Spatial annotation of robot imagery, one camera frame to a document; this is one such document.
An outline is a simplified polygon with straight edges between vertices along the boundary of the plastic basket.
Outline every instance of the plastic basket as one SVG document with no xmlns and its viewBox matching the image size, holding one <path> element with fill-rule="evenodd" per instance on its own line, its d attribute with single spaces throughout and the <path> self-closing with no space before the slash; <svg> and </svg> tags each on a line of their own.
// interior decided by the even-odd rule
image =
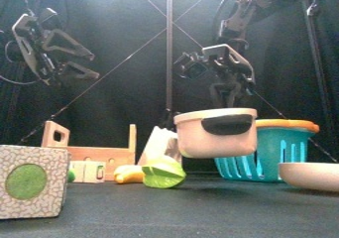
<svg viewBox="0 0 339 238">
<path fill-rule="evenodd" d="M 306 162 L 307 140 L 315 134 L 303 128 L 256 129 L 256 152 L 248 156 L 215 158 L 224 179 L 282 181 L 278 164 Z"/>
</svg>

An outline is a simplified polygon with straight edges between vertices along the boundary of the black table surface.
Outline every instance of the black table surface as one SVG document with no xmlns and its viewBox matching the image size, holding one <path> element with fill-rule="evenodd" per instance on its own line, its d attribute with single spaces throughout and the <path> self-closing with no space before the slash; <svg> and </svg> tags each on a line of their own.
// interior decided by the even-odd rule
<svg viewBox="0 0 339 238">
<path fill-rule="evenodd" d="M 339 193 L 188 176 L 176 188 L 71 183 L 59 217 L 0 220 L 0 237 L 339 237 Z"/>
</svg>

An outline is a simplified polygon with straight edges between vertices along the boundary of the green circle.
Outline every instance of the green circle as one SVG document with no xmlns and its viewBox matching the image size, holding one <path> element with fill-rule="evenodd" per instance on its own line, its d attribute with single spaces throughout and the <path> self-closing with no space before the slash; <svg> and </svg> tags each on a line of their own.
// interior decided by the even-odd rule
<svg viewBox="0 0 339 238">
<path fill-rule="evenodd" d="M 6 189 L 8 194 L 19 200 L 35 198 L 44 190 L 48 176 L 36 164 L 19 166 L 7 176 Z"/>
</svg>

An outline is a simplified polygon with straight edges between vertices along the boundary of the black backdrop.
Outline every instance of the black backdrop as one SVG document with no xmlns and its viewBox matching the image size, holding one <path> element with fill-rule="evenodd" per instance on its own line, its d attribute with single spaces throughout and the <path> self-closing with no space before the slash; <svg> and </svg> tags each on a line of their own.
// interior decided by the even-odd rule
<svg viewBox="0 0 339 238">
<path fill-rule="evenodd" d="M 212 23 L 220 2 L 174 0 L 174 59 L 183 52 L 199 52 L 214 44 Z M 234 3 L 230 0 L 223 17 Z M 248 27 L 251 47 L 246 52 L 255 70 L 256 91 L 286 117 L 321 125 L 322 131 L 314 139 L 335 158 L 339 157 L 338 3 L 339 0 L 319 0 L 315 16 L 323 77 L 314 66 L 301 2 Z M 68 80 L 63 87 L 43 83 L 20 87 L 0 81 L 0 143 L 16 145 L 68 106 L 55 121 L 71 129 L 71 145 L 126 147 L 128 125 L 134 123 L 139 158 L 167 108 L 167 0 L 30 0 L 30 7 L 36 14 L 46 7 L 59 12 L 67 32 L 95 54 L 95 60 L 83 65 L 98 71 L 102 78 L 95 86 L 92 82 Z M 24 12 L 24 0 L 0 0 L 4 32 L 10 32 Z M 4 47 L 0 48 L 2 75 L 34 80 L 26 65 L 8 62 Z M 211 73 L 196 80 L 174 74 L 175 111 L 212 108 L 208 92 L 212 80 Z M 255 96 L 246 106 L 256 108 L 259 118 L 279 118 Z M 42 136 L 40 130 L 20 144 L 39 146 Z M 310 161 L 331 162 L 313 146 Z M 184 165 L 192 172 L 216 170 L 214 160 L 186 159 Z"/>
</svg>

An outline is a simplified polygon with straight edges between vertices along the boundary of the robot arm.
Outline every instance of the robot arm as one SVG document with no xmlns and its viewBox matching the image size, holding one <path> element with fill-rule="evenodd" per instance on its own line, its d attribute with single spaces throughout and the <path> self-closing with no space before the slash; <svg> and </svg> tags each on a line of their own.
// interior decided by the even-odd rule
<svg viewBox="0 0 339 238">
<path fill-rule="evenodd" d="M 279 9 L 299 0 L 238 0 L 231 17 L 222 21 L 218 45 L 198 53 L 183 54 L 175 61 L 175 70 L 186 78 L 196 78 L 208 68 L 216 73 L 219 83 L 211 85 L 211 97 L 218 108 L 234 107 L 243 92 L 251 94 L 255 87 L 255 72 L 242 53 L 247 45 L 248 24 L 259 21 Z"/>
<path fill-rule="evenodd" d="M 248 24 L 262 20 L 279 9 L 287 7 L 299 0 L 238 0 L 232 10 L 232 16 L 222 21 L 218 43 L 230 44 L 246 38 Z"/>
</svg>

